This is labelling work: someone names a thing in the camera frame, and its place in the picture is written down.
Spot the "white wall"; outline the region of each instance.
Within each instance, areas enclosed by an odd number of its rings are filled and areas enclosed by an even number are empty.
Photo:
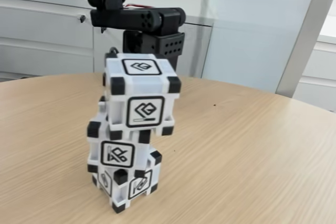
[[[275,92],[311,0],[209,0],[218,15],[206,79]]]

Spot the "black and white symbol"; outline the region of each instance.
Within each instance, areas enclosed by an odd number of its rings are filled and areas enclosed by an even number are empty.
[[[133,97],[128,101],[127,127],[152,127],[162,122],[164,97]]]
[[[133,167],[134,145],[103,141],[101,143],[100,162],[106,166]]]
[[[140,71],[145,71],[147,69],[150,69],[152,66],[147,63],[134,63],[131,65],[132,68],[138,69]]]
[[[109,195],[112,196],[112,177],[107,173],[98,174],[98,181],[104,191]]]
[[[123,156],[127,151],[123,151],[121,148],[116,147],[114,149],[111,146],[107,147],[107,161],[116,161],[118,163],[127,162],[127,158]]]
[[[135,122],[144,122],[144,121],[155,121],[155,118],[149,118],[157,108],[153,103],[141,103],[138,107],[135,108],[135,112],[142,117],[142,119],[134,119]]]
[[[151,59],[123,59],[126,74],[130,76],[159,76],[161,70],[155,60]]]
[[[152,181],[152,171],[148,171],[145,173],[145,177],[143,178],[135,178],[130,182],[129,189],[129,199],[133,199],[136,196],[144,193],[151,186]]]

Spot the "wooden table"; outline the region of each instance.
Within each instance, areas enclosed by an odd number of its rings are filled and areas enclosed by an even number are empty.
[[[159,189],[116,215],[86,171],[101,75],[0,83],[0,223],[336,223],[336,115],[183,79]]]

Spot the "white cube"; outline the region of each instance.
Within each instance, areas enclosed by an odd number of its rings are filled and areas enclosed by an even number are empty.
[[[158,136],[172,134],[181,81],[167,59],[107,54],[103,78],[110,140],[125,139],[131,131],[140,130],[155,130]]]

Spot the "stacked cubes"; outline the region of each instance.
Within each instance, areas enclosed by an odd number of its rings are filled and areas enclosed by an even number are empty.
[[[104,95],[87,129],[88,172],[120,213],[158,187],[162,155],[150,144],[173,134],[173,107],[181,81],[164,57],[106,54]]]

